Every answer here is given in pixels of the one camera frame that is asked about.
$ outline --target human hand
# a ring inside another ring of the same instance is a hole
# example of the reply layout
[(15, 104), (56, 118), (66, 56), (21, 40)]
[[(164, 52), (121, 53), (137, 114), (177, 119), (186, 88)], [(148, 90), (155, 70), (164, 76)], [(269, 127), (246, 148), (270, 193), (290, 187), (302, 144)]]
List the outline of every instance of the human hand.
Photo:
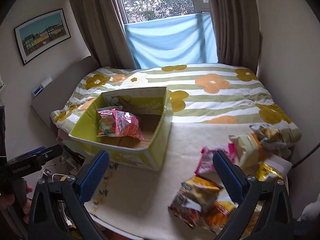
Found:
[[(32, 192), (33, 189), (32, 187), (27, 184), (27, 194)], [(6, 206), (10, 206), (14, 203), (14, 195), (13, 194), (1, 194), (0, 195), (0, 206), (5, 208)], [(31, 208), (31, 200), (27, 198), (27, 202), (22, 208), (23, 212), (25, 213), (25, 217), (23, 220), (26, 223), (29, 223), (29, 213), (30, 213), (30, 208)]]

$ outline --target white wall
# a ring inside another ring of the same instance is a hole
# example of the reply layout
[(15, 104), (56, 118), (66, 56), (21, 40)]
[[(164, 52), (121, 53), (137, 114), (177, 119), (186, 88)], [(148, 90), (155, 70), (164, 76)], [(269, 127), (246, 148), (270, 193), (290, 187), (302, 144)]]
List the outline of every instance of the white wall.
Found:
[[(292, 163), (320, 141), (320, 23), (305, 0), (257, 0), (263, 35), (258, 76), (302, 131)], [(294, 217), (317, 199), (320, 150), (290, 172)]]
[[(43, 52), (23, 66), (14, 28), (41, 14), (63, 8), (71, 38)], [(40, 146), (56, 143), (55, 135), (30, 107), (32, 90), (46, 77), (54, 79), (72, 63), (90, 53), (84, 44), (69, 0), (17, 0), (0, 26), (0, 72), (6, 87), (0, 94), (5, 105), (8, 159)], [(35, 186), (40, 173), (27, 177)]]

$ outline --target white tablecloth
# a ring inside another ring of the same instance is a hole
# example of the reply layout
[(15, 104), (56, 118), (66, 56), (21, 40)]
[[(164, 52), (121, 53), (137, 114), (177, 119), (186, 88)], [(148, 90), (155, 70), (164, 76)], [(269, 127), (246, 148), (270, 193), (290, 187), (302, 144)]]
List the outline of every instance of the white tablecloth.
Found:
[[(191, 229), (168, 211), (180, 183), (194, 175), (203, 146), (228, 142), (228, 135), (250, 133), (248, 125), (173, 123), (161, 171), (119, 165), (108, 196), (94, 214), (100, 220), (144, 239), (212, 239), (215, 234)], [(85, 204), (93, 213), (93, 203)]]

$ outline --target green box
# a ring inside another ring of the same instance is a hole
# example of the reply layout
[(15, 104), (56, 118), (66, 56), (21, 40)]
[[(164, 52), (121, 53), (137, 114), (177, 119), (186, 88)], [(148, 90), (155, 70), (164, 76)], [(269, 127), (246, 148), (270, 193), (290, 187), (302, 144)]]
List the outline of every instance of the green box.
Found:
[[(124, 111), (140, 118), (144, 141), (129, 136), (97, 137), (100, 126), (97, 108), (117, 105), (122, 105)], [(87, 108), (69, 137), (90, 155), (106, 150), (113, 162), (158, 171), (163, 164), (172, 116), (166, 87), (108, 91), (99, 95)]]

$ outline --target blue cloth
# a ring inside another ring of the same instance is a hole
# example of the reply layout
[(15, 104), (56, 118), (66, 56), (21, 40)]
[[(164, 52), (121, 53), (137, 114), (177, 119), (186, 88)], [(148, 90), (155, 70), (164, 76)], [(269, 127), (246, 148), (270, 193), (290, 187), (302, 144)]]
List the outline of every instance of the blue cloth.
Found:
[(124, 28), (137, 68), (218, 61), (210, 13), (131, 23)]

